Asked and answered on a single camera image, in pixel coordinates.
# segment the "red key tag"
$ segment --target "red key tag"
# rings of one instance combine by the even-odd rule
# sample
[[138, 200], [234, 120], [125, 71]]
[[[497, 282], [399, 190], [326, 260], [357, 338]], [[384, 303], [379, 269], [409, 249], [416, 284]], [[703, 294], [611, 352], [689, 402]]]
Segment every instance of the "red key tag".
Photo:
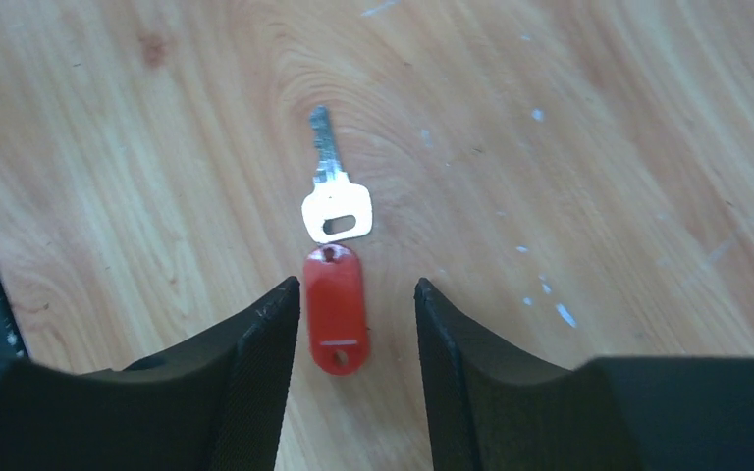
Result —
[[368, 357], [368, 328], [359, 259], [347, 247], [323, 245], [304, 261], [310, 353], [332, 375], [349, 375]]

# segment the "keychain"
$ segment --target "keychain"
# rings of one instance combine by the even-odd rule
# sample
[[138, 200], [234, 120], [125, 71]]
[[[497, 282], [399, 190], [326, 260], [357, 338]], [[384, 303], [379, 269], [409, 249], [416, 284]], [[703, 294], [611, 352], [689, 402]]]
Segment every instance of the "keychain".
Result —
[[[362, 269], [351, 249], [334, 242], [371, 232], [371, 195], [365, 186], [351, 183], [343, 171], [326, 107], [313, 110], [310, 126], [316, 132], [319, 166], [301, 213], [310, 237], [320, 244], [304, 261], [310, 353], [326, 372], [348, 375], [369, 353]], [[345, 216], [355, 218], [353, 228], [332, 235], [325, 232], [327, 222]]]

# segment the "silver key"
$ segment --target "silver key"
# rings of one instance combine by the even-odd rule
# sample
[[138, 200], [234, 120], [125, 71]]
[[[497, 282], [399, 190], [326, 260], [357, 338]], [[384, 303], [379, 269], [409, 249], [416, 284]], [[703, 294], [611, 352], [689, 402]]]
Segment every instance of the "silver key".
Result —
[[[316, 132], [313, 145], [319, 151], [319, 166], [313, 176], [313, 192], [301, 203], [307, 232], [320, 244], [365, 236], [373, 222], [371, 194], [365, 186], [351, 183], [349, 174], [343, 171], [328, 108], [313, 110], [310, 126]], [[325, 232], [325, 223], [345, 216], [356, 219], [353, 228], [336, 234]]]

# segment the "rectangular hole in key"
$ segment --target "rectangular hole in key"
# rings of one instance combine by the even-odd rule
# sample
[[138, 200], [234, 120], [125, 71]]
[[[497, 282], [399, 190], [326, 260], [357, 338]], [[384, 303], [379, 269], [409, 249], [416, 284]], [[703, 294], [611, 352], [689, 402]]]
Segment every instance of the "rectangular hole in key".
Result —
[[322, 225], [322, 230], [328, 236], [332, 236], [351, 230], [354, 226], [356, 226], [356, 218], [354, 216], [343, 216], [342, 218], [325, 221], [325, 224]]

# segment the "wood grain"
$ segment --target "wood grain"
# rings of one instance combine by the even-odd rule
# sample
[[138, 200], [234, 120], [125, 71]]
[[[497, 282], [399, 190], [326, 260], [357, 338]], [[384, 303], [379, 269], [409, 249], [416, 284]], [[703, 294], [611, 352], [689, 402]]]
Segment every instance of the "wood grain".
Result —
[[32, 357], [119, 368], [299, 274], [321, 103], [373, 197], [372, 356], [329, 377], [302, 330], [279, 469], [431, 466], [420, 276], [566, 367], [754, 355], [753, 2], [5, 0], [0, 275]]

